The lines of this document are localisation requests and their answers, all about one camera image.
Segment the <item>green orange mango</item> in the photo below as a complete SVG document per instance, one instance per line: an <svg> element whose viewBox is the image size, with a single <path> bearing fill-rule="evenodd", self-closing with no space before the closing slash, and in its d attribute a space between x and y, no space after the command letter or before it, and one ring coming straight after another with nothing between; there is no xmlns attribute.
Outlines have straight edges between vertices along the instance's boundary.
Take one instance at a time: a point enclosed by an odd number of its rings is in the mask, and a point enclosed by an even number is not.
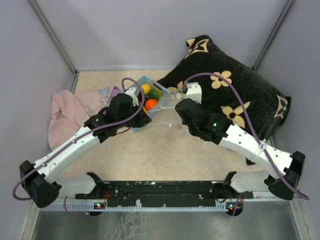
<svg viewBox="0 0 320 240"><path fill-rule="evenodd" d="M142 107L143 111L147 114L148 113L148 110L146 109L145 106Z"/></svg>

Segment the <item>clear dotted zip bag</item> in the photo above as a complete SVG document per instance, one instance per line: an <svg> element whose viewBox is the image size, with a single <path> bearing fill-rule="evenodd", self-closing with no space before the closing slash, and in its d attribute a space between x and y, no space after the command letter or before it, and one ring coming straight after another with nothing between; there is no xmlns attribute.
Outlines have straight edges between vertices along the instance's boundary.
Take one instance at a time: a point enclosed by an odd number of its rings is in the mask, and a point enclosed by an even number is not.
<svg viewBox="0 0 320 240"><path fill-rule="evenodd" d="M173 91L164 94L155 106L147 111L151 118L151 127L168 127L172 130L181 130L182 120L175 110L175 106L185 98L181 91Z"/></svg>

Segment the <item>light blue plastic basket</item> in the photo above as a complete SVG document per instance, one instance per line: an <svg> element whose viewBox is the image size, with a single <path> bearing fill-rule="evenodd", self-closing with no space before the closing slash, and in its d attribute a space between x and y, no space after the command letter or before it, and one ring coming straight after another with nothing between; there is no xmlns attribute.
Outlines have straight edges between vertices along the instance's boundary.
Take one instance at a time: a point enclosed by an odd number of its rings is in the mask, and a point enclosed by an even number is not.
<svg viewBox="0 0 320 240"><path fill-rule="evenodd" d="M121 81L121 86L122 86L122 90L123 90L123 93L127 90L125 89L125 85L124 85L124 82L125 80L129 80L129 78L124 78L122 81ZM170 93L170 91L165 88L164 86L162 86L161 84L159 84L158 82L156 82L155 80L151 79L150 77L148 76L142 76L140 79L138 79L136 82L134 82L130 87L135 87L137 90L138 90L138 101L139 101L139 105L141 104L141 101L142 101L142 94L141 94L141 85L143 84L149 84L152 86L152 88L157 88L159 89L161 92L162 92L162 96L164 94L167 94L167 93ZM148 98L148 95L144 95L144 102L143 102L143 106L145 106L145 103L147 100L149 100Z"/></svg>

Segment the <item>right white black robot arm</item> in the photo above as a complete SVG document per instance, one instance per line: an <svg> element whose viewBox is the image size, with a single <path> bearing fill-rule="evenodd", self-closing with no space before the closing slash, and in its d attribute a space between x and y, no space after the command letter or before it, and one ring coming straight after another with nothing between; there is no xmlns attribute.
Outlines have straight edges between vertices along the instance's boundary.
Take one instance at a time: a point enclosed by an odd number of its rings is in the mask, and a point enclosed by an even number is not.
<svg viewBox="0 0 320 240"><path fill-rule="evenodd" d="M228 174L223 192L235 198L244 192L266 192L283 200L292 200L303 173L306 156L295 151L285 152L256 139L219 113L206 113L190 98L175 106L183 124L192 136L230 149L263 170Z"/></svg>

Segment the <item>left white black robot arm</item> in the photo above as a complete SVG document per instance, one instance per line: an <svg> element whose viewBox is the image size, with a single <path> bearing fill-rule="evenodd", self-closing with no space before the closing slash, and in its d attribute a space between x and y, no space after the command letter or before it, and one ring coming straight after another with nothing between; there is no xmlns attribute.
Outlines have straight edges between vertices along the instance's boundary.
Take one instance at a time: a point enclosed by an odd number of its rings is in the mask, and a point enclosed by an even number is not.
<svg viewBox="0 0 320 240"><path fill-rule="evenodd" d="M21 186L38 208L44 208L65 196L86 199L103 195L102 180L93 172L80 177L61 177L60 174L90 149L117 134L123 127L144 127L151 122L145 113L144 99L119 93L109 106L91 116L65 143L47 156L24 161L20 167Z"/></svg>

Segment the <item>orange fruit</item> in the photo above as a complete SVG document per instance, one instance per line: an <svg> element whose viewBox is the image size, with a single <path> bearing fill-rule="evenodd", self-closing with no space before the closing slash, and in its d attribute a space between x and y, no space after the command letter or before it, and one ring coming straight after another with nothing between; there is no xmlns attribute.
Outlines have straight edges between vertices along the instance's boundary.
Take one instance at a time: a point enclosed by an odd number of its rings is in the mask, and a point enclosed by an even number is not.
<svg viewBox="0 0 320 240"><path fill-rule="evenodd" d="M145 104L144 107L147 111L149 111L150 109L152 109L154 106L156 106L158 103L158 101L156 99L148 99Z"/></svg>

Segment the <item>yellow lemon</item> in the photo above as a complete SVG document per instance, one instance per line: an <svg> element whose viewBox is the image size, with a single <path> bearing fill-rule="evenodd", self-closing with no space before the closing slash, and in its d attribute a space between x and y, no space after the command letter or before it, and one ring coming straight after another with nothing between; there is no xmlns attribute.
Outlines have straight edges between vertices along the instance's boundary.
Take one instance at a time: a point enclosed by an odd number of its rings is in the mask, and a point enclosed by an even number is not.
<svg viewBox="0 0 320 240"><path fill-rule="evenodd" d="M145 83L145 84L141 85L140 87L141 87L144 95L148 95L148 93L150 92L150 90L153 88L153 87L152 87L150 84L148 84L148 83Z"/></svg>

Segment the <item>green yellow mango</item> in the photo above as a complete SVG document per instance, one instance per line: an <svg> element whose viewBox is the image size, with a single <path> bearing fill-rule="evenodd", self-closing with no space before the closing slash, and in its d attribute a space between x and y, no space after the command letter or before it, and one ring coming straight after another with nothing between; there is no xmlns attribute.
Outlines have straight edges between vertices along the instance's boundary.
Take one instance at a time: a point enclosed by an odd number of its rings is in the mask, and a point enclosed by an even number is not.
<svg viewBox="0 0 320 240"><path fill-rule="evenodd" d="M148 94L147 94L149 99L153 99L153 100L159 100L163 94L162 92L158 89L158 88L152 88Z"/></svg>

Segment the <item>black floral pillow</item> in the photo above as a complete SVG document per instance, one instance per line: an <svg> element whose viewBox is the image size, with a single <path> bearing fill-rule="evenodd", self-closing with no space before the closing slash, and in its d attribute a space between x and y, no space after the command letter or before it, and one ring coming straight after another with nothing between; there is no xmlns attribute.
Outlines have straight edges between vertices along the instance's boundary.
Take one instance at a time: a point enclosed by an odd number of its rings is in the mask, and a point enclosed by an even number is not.
<svg viewBox="0 0 320 240"><path fill-rule="evenodd" d="M169 91L181 91L186 79L199 74L193 82L201 86L203 109L226 116L250 133L247 113L258 138L268 140L283 124L290 99L256 71L225 54L208 35L188 39L186 45L185 57L158 83Z"/></svg>

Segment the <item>pink cloth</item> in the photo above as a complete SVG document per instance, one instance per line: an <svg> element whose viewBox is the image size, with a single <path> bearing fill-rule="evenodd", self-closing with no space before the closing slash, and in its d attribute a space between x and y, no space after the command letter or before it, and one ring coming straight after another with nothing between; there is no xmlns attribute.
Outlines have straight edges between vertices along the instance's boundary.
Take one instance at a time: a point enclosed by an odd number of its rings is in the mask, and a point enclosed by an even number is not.
<svg viewBox="0 0 320 240"><path fill-rule="evenodd" d="M48 125L50 149L54 151L76 134L85 121L105 108L112 97L121 92L114 86L77 94L69 90L53 94Z"/></svg>

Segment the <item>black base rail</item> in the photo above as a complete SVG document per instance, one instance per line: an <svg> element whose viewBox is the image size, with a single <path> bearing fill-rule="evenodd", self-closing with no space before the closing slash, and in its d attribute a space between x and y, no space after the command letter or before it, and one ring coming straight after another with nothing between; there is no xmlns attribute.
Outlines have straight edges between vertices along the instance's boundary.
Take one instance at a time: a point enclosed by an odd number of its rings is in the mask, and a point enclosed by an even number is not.
<svg viewBox="0 0 320 240"><path fill-rule="evenodd" d="M77 200L102 200L108 207L214 207L216 200L236 199L239 193L222 181L105 181Z"/></svg>

